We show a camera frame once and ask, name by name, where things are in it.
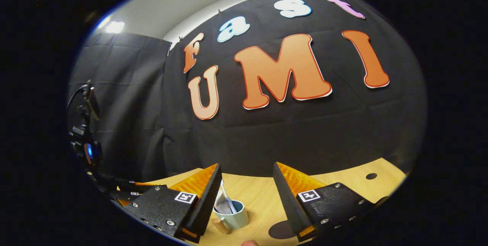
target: spoon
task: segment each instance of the spoon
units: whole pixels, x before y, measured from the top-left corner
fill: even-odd
[[[232,203],[232,200],[227,196],[227,193],[225,192],[225,188],[223,187],[223,179],[220,181],[220,185],[222,187],[222,192],[223,195],[225,196],[225,200],[227,200],[227,203],[229,204],[230,209],[232,210],[232,213],[236,214],[236,208],[234,207],[234,204]]]

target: blue led light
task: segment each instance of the blue led light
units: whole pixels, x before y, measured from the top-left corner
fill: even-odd
[[[88,156],[90,157],[90,159],[93,159],[93,154],[91,151],[91,145],[90,144],[87,144],[87,150],[88,150]]]

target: pink letter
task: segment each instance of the pink letter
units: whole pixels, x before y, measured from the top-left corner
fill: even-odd
[[[347,11],[348,13],[354,15],[355,17],[361,18],[361,19],[366,19],[364,15],[361,13],[358,13],[357,11],[353,10],[351,8],[351,5],[347,4],[346,2],[340,1],[340,0],[327,0],[329,2],[335,3],[337,6],[340,6],[343,10]]]

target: mug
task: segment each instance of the mug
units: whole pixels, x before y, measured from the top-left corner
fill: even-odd
[[[237,211],[235,214],[224,215],[218,213],[215,208],[213,208],[213,211],[227,229],[240,229],[245,227],[249,223],[249,217],[247,216],[244,204],[237,200],[232,200],[232,204],[234,204],[234,208],[236,208]]]

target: black fabric backdrop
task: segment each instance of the black fabric backdrop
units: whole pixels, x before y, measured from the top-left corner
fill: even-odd
[[[248,0],[217,14],[185,36],[170,51],[163,81],[165,106],[164,159],[170,172],[185,172],[215,162],[226,173],[272,176],[275,161],[307,174],[351,168],[380,157],[407,172],[413,165],[424,134],[427,96],[418,62],[406,42],[371,8],[357,0],[341,0],[364,14],[354,17],[327,0],[303,0],[312,8],[307,16],[285,18],[274,8],[279,0]],[[244,34],[218,43],[219,27],[244,16],[250,28]],[[390,84],[367,88],[364,67],[354,45],[342,31],[355,29],[370,37]],[[185,46],[200,32],[195,66],[186,74]],[[333,92],[325,98],[277,102],[246,110],[242,67],[234,55],[258,46],[277,60],[284,37],[312,36],[312,50],[324,79]],[[188,81],[202,77],[218,65],[216,74],[220,107],[212,119],[202,121],[191,107]],[[200,83],[202,105],[209,103],[206,80]]]
[[[248,0],[216,14],[177,43],[167,58],[170,43],[160,39],[124,33],[91,37],[73,70],[69,94],[87,79],[95,84],[103,111],[101,120],[93,122],[103,146],[101,171],[149,181],[218,162],[225,173],[272,176],[273,163],[279,161],[314,175],[383,157],[408,172],[424,134],[427,95],[406,42],[363,1],[341,0],[366,20],[327,0],[303,0],[312,13],[285,18],[274,8],[276,1]],[[244,16],[250,29],[219,43],[219,27],[237,16]],[[348,29],[370,37],[389,86],[365,86],[361,58],[342,36]],[[197,62],[184,74],[183,49],[200,32],[204,39]],[[234,55],[258,46],[277,60],[283,38],[292,34],[312,37],[312,50],[333,92],[295,100],[291,76],[284,102],[277,102],[262,83],[270,103],[244,109],[244,75]],[[202,75],[212,65],[218,65],[220,106],[215,117],[202,121],[193,113],[188,82],[202,78],[206,106],[209,92]]]

